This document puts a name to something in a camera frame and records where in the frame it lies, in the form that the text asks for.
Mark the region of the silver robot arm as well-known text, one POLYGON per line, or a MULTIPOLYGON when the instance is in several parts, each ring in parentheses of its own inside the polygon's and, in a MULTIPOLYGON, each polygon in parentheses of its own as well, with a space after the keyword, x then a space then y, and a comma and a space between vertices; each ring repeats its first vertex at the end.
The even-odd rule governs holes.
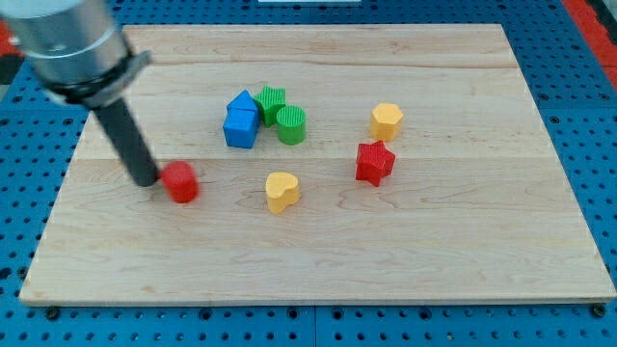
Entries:
POLYGON ((12 44, 62 103, 106 107, 151 63, 147 51, 133 51, 100 0, 1 0, 1 18, 12 44))

